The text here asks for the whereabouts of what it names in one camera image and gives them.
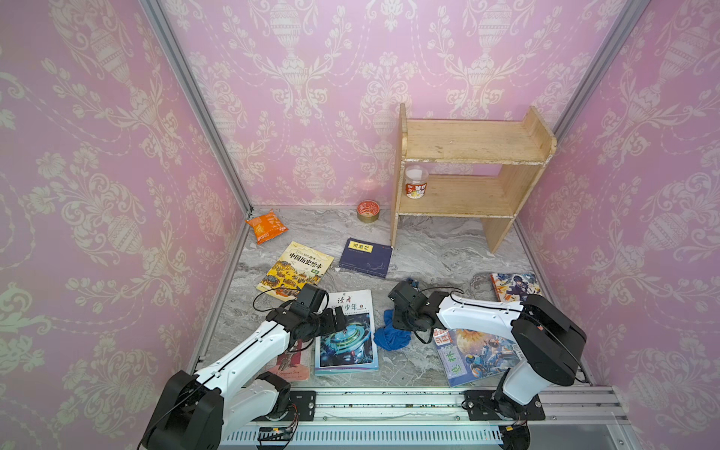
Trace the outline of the white science magazine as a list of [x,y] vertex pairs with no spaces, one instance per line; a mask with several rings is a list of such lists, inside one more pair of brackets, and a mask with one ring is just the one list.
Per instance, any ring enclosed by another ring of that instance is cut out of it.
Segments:
[[332,292],[328,307],[334,324],[339,312],[345,328],[323,333],[315,342],[315,374],[341,375],[354,372],[378,371],[377,345],[371,290]]

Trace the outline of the blue cloth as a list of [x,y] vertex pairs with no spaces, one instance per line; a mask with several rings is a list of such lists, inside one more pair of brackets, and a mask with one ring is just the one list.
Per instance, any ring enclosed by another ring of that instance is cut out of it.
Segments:
[[384,327],[378,328],[373,337],[375,344],[388,352],[404,349],[411,342],[411,333],[409,331],[396,329],[393,319],[393,309],[385,310]]

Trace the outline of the colourful sunflower magazine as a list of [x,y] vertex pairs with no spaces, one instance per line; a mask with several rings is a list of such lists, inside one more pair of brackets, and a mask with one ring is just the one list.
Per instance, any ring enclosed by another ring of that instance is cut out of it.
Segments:
[[451,387],[503,375],[525,360],[517,343],[487,333],[437,329],[433,339]]

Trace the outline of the red manga comic book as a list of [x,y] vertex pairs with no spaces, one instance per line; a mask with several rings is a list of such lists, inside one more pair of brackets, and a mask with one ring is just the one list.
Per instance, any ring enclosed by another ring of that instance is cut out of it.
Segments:
[[490,279],[495,294],[502,303],[525,301],[531,294],[542,294],[535,273],[493,273]]

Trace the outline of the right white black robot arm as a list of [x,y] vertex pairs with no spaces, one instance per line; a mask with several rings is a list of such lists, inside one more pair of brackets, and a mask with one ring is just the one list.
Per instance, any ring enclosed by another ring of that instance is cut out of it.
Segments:
[[408,281],[388,294],[393,326],[410,332],[468,330],[510,339],[524,359],[508,369],[492,396],[496,411],[520,413],[548,386],[573,386],[587,335],[539,294],[523,301],[491,302],[446,292],[425,295]]

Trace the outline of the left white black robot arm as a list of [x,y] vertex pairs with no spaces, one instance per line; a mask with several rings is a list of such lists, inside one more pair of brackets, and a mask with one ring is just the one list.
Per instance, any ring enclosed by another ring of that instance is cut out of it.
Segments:
[[308,342],[346,326],[341,307],[307,316],[272,310],[250,337],[217,362],[193,374],[180,370],[172,375],[138,448],[217,449],[228,434],[257,418],[296,422],[291,384],[263,368],[296,341]]

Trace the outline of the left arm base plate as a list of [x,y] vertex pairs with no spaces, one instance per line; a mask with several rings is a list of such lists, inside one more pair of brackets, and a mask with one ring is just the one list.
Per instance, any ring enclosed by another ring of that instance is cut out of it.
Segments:
[[291,390],[279,394],[268,414],[251,419],[251,422],[292,421],[312,422],[315,416],[317,392],[314,390]]

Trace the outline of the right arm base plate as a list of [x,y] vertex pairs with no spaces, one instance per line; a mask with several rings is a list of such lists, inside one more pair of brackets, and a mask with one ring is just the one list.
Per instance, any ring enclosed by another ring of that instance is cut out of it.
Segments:
[[461,407],[471,421],[544,421],[546,414],[538,396],[529,404],[520,405],[504,394],[487,389],[463,392]]

